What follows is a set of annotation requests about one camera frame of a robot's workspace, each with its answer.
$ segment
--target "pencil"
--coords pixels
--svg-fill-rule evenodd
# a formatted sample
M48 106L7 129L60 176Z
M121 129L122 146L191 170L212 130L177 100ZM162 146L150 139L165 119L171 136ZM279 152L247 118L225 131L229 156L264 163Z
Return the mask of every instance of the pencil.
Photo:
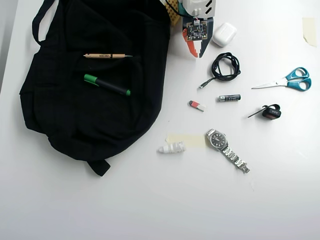
M87 59L123 59L126 57L132 57L131 55L125 54L102 54L102 53L87 53L83 55Z

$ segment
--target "white wall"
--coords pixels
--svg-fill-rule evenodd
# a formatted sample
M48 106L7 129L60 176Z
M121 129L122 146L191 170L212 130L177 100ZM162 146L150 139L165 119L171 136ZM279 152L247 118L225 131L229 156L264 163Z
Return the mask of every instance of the white wall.
M0 0L0 90L6 68L18 0Z

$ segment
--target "coiled cable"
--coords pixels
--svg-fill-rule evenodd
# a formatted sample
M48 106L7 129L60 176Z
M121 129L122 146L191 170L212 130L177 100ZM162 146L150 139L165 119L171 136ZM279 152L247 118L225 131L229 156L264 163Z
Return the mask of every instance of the coiled cable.
M223 75L221 73L221 69L220 69L220 61L222 59L229 59L231 61L232 66L234 67L234 73L233 74L229 74L229 75ZM221 53L213 62L212 67L211 67L211 71L214 77L210 78L208 81L205 81L204 83L202 83L199 88L203 89L205 86L208 85L208 83L210 83L212 80L214 79L218 79L220 81L231 81L233 79L235 79L239 74L241 74L240 71L240 63L238 58L236 58L235 56L232 55L231 52L225 52L225 53Z

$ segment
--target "black cable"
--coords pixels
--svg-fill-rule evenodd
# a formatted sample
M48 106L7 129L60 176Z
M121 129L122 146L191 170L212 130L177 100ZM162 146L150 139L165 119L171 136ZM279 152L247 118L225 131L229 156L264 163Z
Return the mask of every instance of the black cable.
M229 74L229 75L223 75L221 73L220 70L220 61L222 59L229 59L231 61L232 66L234 67L234 73L233 74ZM208 81L202 83L199 88L202 89L205 86L208 85L208 83L210 83L213 79L218 79L220 81L231 81L233 79L235 79L239 74L241 74L240 71L240 63L238 58L236 58L235 56L233 56L231 54L231 52L225 52L225 53L221 53L213 62L212 67L211 67L211 71L214 77L210 78Z
M188 15L181 14L168 2L168 0L165 0L165 1L166 1L166 4L168 4L168 6L174 11L174 13L178 14L181 17L192 18L192 19L195 18L195 19L198 19L198 20L204 20L203 18L197 18L197 17L194 17L194 16L188 16Z

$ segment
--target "teal scissors handle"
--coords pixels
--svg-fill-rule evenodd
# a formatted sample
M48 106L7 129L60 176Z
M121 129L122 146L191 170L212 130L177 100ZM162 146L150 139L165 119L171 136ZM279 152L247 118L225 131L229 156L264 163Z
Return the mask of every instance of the teal scissors handle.
M306 88L304 89L304 88L300 87L300 83L305 83ZM288 81L287 87L304 92L304 91L307 91L307 90L309 90L311 88L311 79L310 78L304 78L304 79L296 80L296 81Z
M302 71L303 75L302 76L298 76L296 74L297 71ZM295 79L307 79L309 78L309 72L307 71L307 69L305 69L304 67L297 67L295 70L293 70L288 76L286 76L285 78L290 81L290 80L295 80Z
M303 72L301 76L297 75L297 71ZM311 87L311 79L309 78L309 72L304 67L297 67L285 78L288 80L287 87L296 89L299 91L307 91ZM301 83L306 84L306 88L300 87Z

